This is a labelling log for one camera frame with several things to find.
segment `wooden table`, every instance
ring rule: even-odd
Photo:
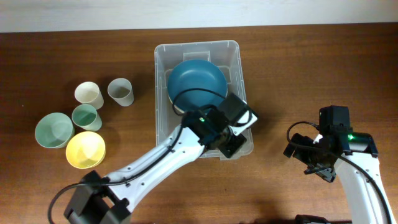
[[[71,115],[79,83],[96,82],[104,96],[98,133],[107,152],[95,169],[106,175],[155,146],[155,47],[226,39],[240,45],[248,103],[260,117],[253,152],[177,170],[137,206],[132,222],[271,223],[296,214],[349,220],[338,180],[306,176],[305,164],[282,154],[286,129],[295,121],[317,123],[318,110],[329,105],[348,106],[354,130],[375,138],[398,217],[398,24],[350,24],[0,34],[0,223],[45,223],[52,197],[90,171],[34,138],[46,114]],[[116,77],[132,82],[132,106],[106,94]],[[316,135],[306,126],[294,131]],[[57,223],[66,222],[71,195],[56,203]]]

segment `green cup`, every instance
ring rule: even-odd
[[[97,110],[89,104],[77,106],[72,112],[72,121],[87,131],[98,131],[102,126]]]
[[[35,130],[36,141],[49,149],[65,147],[74,135],[73,123],[63,113],[48,114],[37,123]]]

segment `cup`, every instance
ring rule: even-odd
[[[84,82],[78,85],[75,90],[75,98],[82,104],[94,106],[96,110],[104,105],[104,98],[100,88],[93,82]]]
[[[121,106],[130,106],[134,101],[131,83],[125,78],[111,81],[108,85],[108,94]]]
[[[70,165],[79,169],[97,166],[105,158],[105,142],[97,133],[85,131],[68,143],[66,150]]]
[[[63,113],[51,113],[42,118],[36,126],[35,138],[41,146],[57,149],[67,145],[75,135],[70,118]]]
[[[79,105],[73,110],[72,121],[87,131],[98,131],[102,126],[97,110],[88,104]]]

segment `yellow bowl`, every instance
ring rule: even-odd
[[[104,139],[97,133],[85,131],[74,136],[67,146],[67,160],[79,169],[97,166],[105,157]]]

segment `robotic arm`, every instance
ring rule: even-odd
[[[378,151],[372,136],[354,133],[349,123],[348,108],[344,106],[322,108],[317,129],[320,134],[314,141],[294,134],[284,154],[304,162],[308,166],[304,174],[316,174],[330,183],[338,175],[353,223],[396,223],[381,182]],[[353,162],[359,169],[343,159]]]
[[[178,168],[198,159],[205,150],[218,148],[231,157],[246,142],[241,133],[258,116],[234,94],[228,95],[219,107],[210,108],[207,113],[202,110],[187,113],[164,142],[128,166],[105,178],[95,171],[85,175],[83,183],[106,180],[109,184],[78,187],[64,216],[73,224],[127,224],[145,195]],[[104,197],[109,197],[114,205],[109,207]]]

